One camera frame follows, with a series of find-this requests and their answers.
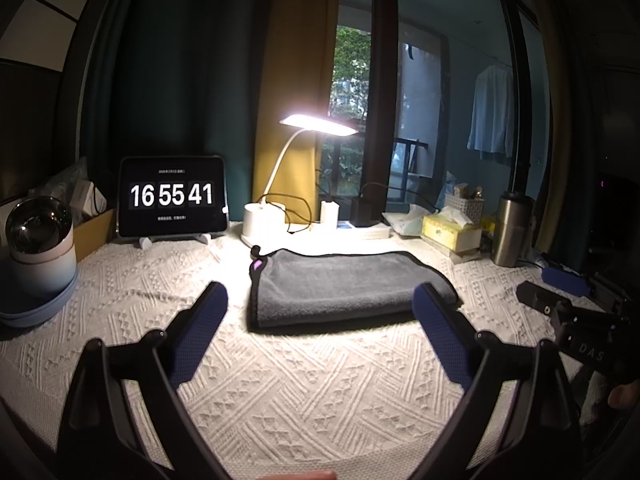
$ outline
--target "blue plate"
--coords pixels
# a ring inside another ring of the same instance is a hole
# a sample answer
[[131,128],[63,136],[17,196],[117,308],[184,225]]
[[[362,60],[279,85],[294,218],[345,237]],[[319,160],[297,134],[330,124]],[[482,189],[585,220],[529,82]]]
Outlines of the blue plate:
[[65,290],[50,299],[35,298],[14,280],[8,253],[0,254],[0,322],[14,328],[36,326],[55,316],[76,289],[78,270]]

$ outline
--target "white textured tablecloth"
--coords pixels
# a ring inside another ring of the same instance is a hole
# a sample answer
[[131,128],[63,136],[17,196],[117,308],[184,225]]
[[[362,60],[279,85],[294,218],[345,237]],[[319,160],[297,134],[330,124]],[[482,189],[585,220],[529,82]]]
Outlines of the white textured tablecloth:
[[[66,307],[31,332],[0,342],[0,396],[55,446],[65,394],[84,343],[136,341],[164,328],[211,280],[223,283],[229,308],[194,379],[179,394],[194,423],[235,479],[332,468],[340,480],[402,480],[433,445],[462,396],[446,378],[417,322],[315,336],[247,333],[249,249],[239,226],[212,240],[158,242],[142,251],[108,244],[80,263]],[[314,241],[293,235],[308,254],[412,252],[444,273],[478,330],[535,345],[553,330],[521,305],[515,287],[540,282],[535,268],[505,269],[490,260],[453,266],[419,239]],[[586,300],[572,298],[575,304]],[[565,359],[569,374],[577,370]],[[491,452],[510,401],[503,388],[476,453]],[[151,457],[168,465],[136,384],[127,384]]]

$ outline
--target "digital clock display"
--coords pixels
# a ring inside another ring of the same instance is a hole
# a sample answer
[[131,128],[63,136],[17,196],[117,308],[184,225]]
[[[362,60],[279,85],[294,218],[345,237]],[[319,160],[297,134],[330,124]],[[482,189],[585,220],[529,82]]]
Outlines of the digital clock display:
[[172,237],[225,231],[224,165],[218,156],[127,157],[120,166],[118,234]]

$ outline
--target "gray towel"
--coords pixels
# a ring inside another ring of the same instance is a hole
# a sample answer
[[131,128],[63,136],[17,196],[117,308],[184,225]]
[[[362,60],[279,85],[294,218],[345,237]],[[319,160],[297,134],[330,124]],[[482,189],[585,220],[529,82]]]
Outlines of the gray towel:
[[447,304],[460,304],[442,273],[407,252],[303,256],[282,249],[255,260],[250,275],[248,325],[254,332],[325,332],[413,319],[414,288],[424,282]]

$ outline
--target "clock digit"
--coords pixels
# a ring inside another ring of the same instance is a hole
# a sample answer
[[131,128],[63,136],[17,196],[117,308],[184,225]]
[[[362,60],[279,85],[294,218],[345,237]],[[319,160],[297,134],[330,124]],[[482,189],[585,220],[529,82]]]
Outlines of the clock digit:
[[207,182],[204,186],[202,186],[202,190],[207,192],[207,204],[211,204],[211,183]]
[[158,196],[158,202],[160,205],[169,205],[171,203],[171,184],[160,184],[160,195]]
[[154,203],[154,187],[151,184],[142,188],[142,203],[147,207]]
[[140,186],[136,184],[131,188],[131,192],[133,193],[133,207],[138,207],[139,198],[140,198]]
[[184,193],[181,189],[184,187],[184,184],[174,184],[174,204],[182,205],[184,202]]
[[200,204],[202,197],[200,196],[199,183],[196,182],[195,184],[193,184],[193,186],[191,186],[191,191],[189,192],[189,200],[191,200],[192,202],[195,202],[196,205]]

